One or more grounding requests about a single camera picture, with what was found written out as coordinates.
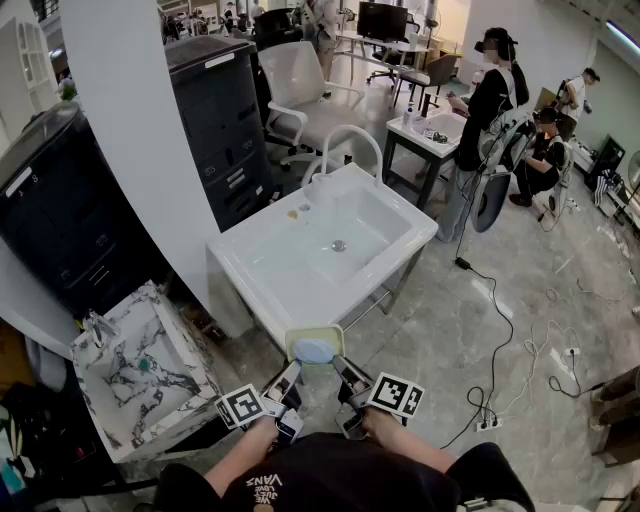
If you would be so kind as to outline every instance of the white pillar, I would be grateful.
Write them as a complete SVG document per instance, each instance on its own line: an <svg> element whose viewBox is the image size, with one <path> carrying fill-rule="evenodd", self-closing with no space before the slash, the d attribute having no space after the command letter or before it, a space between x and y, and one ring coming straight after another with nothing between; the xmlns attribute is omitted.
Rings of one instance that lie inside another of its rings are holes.
<svg viewBox="0 0 640 512"><path fill-rule="evenodd" d="M222 329L253 322L206 243L220 233L182 128L155 0L62 0L69 66L91 128L129 203Z"/></svg>

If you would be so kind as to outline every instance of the black t-shirt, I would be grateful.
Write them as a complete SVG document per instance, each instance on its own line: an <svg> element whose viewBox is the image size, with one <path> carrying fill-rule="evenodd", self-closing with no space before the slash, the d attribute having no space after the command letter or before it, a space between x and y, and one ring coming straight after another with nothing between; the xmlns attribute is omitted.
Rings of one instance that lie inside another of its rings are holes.
<svg viewBox="0 0 640 512"><path fill-rule="evenodd" d="M154 509L173 511L454 512L478 497L533 503L500 448L476 446L446 474L367 441L310 435L234 480L220 499L209 483L180 464L160 476Z"/></svg>
<svg viewBox="0 0 640 512"><path fill-rule="evenodd" d="M553 139L546 139L544 133L538 133L533 146L533 158L550 163L552 167L546 174L557 181L558 169L564 166L564 143L558 140L551 144L552 141Z"/></svg>
<svg viewBox="0 0 640 512"><path fill-rule="evenodd" d="M515 105L509 100L504 77L497 69L489 71L469 100L469 119L464 125L456 163L463 171L475 171L482 164L478 154L480 130L489 128L499 113Z"/></svg>

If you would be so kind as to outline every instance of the grey tiled floor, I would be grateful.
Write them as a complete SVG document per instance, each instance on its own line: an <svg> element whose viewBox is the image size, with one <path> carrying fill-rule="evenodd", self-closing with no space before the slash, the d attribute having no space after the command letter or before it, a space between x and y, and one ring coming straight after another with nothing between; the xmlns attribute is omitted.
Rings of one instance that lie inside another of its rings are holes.
<svg viewBox="0 0 640 512"><path fill-rule="evenodd" d="M356 62L356 86L364 86L368 71L368 65ZM348 60L341 58L334 65L332 79L347 83L348 76ZM401 114L409 96L403 90L395 112L388 110L389 85L388 79L378 79L365 86L367 96L359 106L368 120L368 131L381 146L385 122ZM373 163L367 161L371 152L357 142L345 147L345 152L352 152L361 165ZM419 169L419 160L415 166ZM294 168L294 172L301 170L302 166ZM440 190L437 185L436 197L427 207L430 215L442 208ZM543 198L529 209L507 202L487 233L467 230L464 256L480 273L497 279L496 299L514 326L513 341L496 357L494 410L503 411L522 389L532 364L523 341L530 338L532 329L538 347L545 340L549 320L557 321L562 329L573 327L579 341L574 333L552 326L530 389L503 415L504 426L481 434L470 429L450 450L461 454L477 443L494 441L534 500L593 509L610 482L630 484L633 467L605 470L603 463L591 456L598 438L587 426L591 414L588 395L572 400L553 392L547 380L556 375L564 387L576 391L575 382L559 362L559 354L569 347L581 349L576 373L583 387L639 364L640 330L630 309L640 303L640 293L629 272L630 264L634 266L638 259L636 241L629 233L633 259L629 262L622 256L611 223L592 205L577 172L569 195L580 211L566 212L549 233L536 220ZM546 229L552 225L548 218L542 223ZM615 230L618 237L625 236L620 234L622 227L616 225ZM419 382L427 390L419 414L408 428L436 446L449 442L473 415L474 407L465 399L467 391L475 385L485 390L491 387L492 352L510 333L488 298L491 282L454 267L455 251L455 245L431 241L392 313L385 316L375 308L346 333L349 356L370 374L389 372ZM578 278L586 289L622 299L606 301L581 293ZM550 300L549 295L554 295L549 289L555 291L557 301ZM240 380L256 386L265 384L282 363L262 332L227 341L221 350ZM337 376L331 369L305 368L304 378L301 412L305 432L337 431L333 420L339 407ZM234 433L184 462L204 471L236 437ZM151 463L126 469L129 476L135 476L157 473L161 467Z"/></svg>

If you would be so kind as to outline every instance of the white sink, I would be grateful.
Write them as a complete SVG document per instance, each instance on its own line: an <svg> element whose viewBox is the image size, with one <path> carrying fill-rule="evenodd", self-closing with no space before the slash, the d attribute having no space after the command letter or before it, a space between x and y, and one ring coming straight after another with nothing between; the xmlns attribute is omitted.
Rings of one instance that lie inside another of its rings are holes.
<svg viewBox="0 0 640 512"><path fill-rule="evenodd" d="M105 318L121 333L72 345L91 418L113 462L148 458L216 416L221 394L206 341L148 283Z"/></svg>
<svg viewBox="0 0 640 512"><path fill-rule="evenodd" d="M443 110L427 118L419 117L415 119L407 129L402 127L401 117L388 121L387 128L410 139L440 158L444 158L458 147L466 122L467 120L464 117ZM444 134L448 140L445 143L434 142L423 135L425 130L433 130Z"/></svg>
<svg viewBox="0 0 640 512"><path fill-rule="evenodd" d="M284 197L209 244L242 297L284 348L292 328L339 321L437 231L437 224L351 163L325 197ZM344 242L337 252L334 242Z"/></svg>

